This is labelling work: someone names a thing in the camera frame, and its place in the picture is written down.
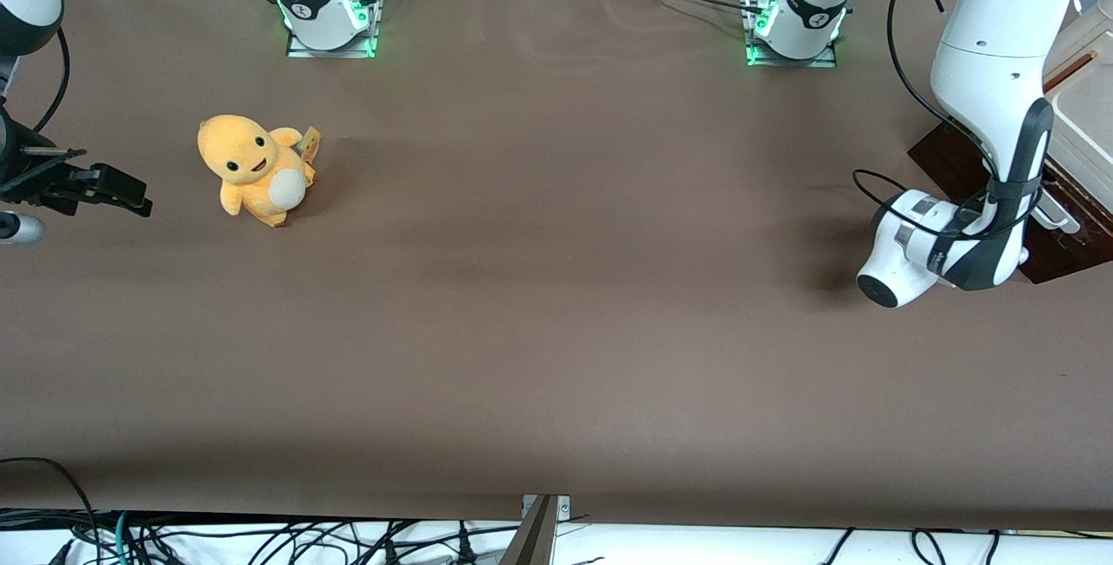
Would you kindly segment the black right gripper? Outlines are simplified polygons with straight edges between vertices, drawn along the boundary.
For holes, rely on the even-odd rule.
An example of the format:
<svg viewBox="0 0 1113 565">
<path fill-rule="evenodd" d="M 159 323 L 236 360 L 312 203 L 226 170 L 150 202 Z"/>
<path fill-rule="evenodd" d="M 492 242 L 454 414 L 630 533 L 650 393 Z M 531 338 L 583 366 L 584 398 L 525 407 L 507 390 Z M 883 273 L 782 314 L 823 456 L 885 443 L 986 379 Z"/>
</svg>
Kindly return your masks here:
<svg viewBox="0 0 1113 565">
<path fill-rule="evenodd" d="M 80 174 L 70 161 L 86 150 L 59 148 L 43 135 L 36 133 L 1 110 L 3 149 L 1 150 L 1 200 L 28 204 L 75 216 L 80 204 L 115 206 L 136 216 L 150 217 L 154 202 L 146 197 L 147 185 L 108 163 L 89 169 L 89 189 L 72 178 Z"/>
</svg>

